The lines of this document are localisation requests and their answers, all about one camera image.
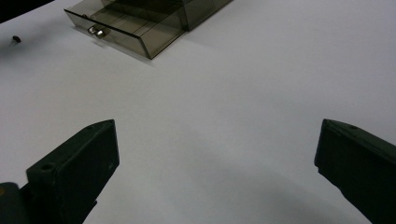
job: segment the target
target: white table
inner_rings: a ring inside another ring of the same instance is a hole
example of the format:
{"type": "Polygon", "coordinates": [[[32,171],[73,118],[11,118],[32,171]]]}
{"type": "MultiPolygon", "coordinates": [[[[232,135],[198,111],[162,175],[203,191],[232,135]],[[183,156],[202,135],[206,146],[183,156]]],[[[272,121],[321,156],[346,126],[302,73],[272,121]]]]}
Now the white table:
{"type": "Polygon", "coordinates": [[[114,119],[87,224],[369,223],[314,157],[323,119],[396,144],[395,1],[234,0],[153,61],[74,30],[77,2],[0,24],[0,182],[114,119]]]}

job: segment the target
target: table surface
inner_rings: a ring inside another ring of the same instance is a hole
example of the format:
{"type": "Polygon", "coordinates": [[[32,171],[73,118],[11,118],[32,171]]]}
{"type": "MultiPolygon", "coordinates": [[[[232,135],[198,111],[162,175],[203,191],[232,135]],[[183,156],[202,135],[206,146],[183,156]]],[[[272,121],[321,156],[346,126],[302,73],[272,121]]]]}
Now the table surface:
{"type": "Polygon", "coordinates": [[[76,31],[77,2],[0,24],[0,182],[114,119],[87,224],[369,223],[314,158],[323,119],[396,144],[395,1],[234,0],[153,61],[76,31]]]}

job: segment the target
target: transparent box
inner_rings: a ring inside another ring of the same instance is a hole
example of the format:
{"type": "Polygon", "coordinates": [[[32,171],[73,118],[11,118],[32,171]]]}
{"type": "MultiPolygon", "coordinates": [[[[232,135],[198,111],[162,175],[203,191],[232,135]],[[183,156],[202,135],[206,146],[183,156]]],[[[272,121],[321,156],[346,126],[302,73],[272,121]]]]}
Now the transparent box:
{"type": "Polygon", "coordinates": [[[84,0],[65,9],[77,28],[153,59],[232,0],[84,0]]]}

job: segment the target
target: white surface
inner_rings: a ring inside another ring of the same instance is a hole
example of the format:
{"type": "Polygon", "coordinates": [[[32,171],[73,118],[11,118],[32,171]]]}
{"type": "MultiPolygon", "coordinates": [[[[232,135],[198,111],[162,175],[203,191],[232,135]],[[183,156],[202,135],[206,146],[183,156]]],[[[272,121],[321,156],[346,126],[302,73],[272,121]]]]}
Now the white surface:
{"type": "Polygon", "coordinates": [[[314,157],[323,119],[396,144],[395,1],[234,0],[153,61],[74,30],[78,1],[0,24],[0,182],[115,119],[87,224],[369,223],[314,157]]]}

